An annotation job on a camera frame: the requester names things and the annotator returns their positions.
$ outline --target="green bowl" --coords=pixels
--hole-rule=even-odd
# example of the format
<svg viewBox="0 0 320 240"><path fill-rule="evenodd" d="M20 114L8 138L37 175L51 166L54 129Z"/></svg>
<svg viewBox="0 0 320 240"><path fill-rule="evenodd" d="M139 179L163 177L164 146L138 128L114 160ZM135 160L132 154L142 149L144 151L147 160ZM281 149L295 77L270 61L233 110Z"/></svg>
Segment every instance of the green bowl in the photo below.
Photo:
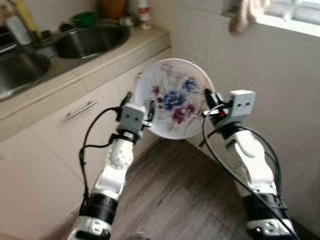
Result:
<svg viewBox="0 0 320 240"><path fill-rule="evenodd" d="M94 12L83 12L73 16L71 20L77 25L77 27L88 28L96 23L97 18Z"/></svg>

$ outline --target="drawer handle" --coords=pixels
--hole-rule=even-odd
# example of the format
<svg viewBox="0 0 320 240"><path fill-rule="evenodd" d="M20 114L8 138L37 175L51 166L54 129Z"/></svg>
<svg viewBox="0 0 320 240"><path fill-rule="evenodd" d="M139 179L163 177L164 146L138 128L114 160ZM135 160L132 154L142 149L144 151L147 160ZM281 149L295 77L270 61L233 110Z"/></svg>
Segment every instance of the drawer handle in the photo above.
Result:
<svg viewBox="0 0 320 240"><path fill-rule="evenodd" d="M75 116L77 116L78 114L80 114L83 111L87 110L88 108L91 108L93 105L96 105L97 103L98 103L98 101L94 101L94 102L88 101L87 105L84 108L82 108L82 109L80 109L78 111L75 111L74 113L68 112L68 114L65 117L65 120L68 121L70 119L73 119Z"/></svg>

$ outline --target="kitchen sink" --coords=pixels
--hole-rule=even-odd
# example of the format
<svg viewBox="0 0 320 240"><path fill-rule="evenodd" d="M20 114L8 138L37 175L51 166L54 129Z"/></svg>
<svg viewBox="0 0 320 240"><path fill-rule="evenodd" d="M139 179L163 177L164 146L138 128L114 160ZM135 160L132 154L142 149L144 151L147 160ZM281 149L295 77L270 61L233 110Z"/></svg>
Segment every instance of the kitchen sink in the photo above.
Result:
<svg viewBox="0 0 320 240"><path fill-rule="evenodd" d="M51 61L32 48L19 48L0 56L0 100L33 86L49 69Z"/></svg>
<svg viewBox="0 0 320 240"><path fill-rule="evenodd" d="M130 30L113 24L79 28L66 33L55 43L57 54L66 59L84 59L100 55L123 44Z"/></svg>

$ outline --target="white plate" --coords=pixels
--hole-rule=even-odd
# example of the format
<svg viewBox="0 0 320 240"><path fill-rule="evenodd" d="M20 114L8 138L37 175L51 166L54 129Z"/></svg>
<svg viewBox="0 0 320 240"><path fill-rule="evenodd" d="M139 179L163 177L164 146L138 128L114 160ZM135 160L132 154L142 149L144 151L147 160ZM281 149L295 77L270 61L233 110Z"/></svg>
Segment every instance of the white plate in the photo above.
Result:
<svg viewBox="0 0 320 240"><path fill-rule="evenodd" d="M150 130L166 139L186 139L199 133L203 111L208 110L205 89L213 90L208 75L197 65L182 59L161 60L140 78L135 103L149 109L155 101Z"/></svg>

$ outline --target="wall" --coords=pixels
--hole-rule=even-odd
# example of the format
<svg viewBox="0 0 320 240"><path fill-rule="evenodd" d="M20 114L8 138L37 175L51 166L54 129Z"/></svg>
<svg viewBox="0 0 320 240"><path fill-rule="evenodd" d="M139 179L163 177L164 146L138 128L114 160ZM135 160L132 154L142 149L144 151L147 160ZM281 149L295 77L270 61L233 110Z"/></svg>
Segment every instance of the wall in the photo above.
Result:
<svg viewBox="0 0 320 240"><path fill-rule="evenodd" d="M57 31L80 12L94 9L95 0L23 0L40 31Z"/></svg>
<svg viewBox="0 0 320 240"><path fill-rule="evenodd" d="M150 0L150 7L153 23L173 31L175 55L204 68L225 97L257 93L246 125L276 149L290 213L320 236L320 38L265 25L233 37L223 0Z"/></svg>

